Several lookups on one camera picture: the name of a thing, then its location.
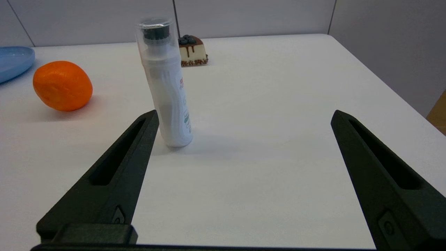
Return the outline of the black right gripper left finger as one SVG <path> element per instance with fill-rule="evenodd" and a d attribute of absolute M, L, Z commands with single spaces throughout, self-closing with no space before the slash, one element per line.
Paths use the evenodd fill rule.
<path fill-rule="evenodd" d="M 158 131 L 139 116 L 36 225 L 42 244 L 135 244 L 132 218 Z"/>

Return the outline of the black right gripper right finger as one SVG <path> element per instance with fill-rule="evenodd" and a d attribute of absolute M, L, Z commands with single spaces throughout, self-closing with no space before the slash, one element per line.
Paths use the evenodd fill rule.
<path fill-rule="evenodd" d="M 376 249 L 444 251 L 445 196 L 350 114 L 330 124 Z"/>

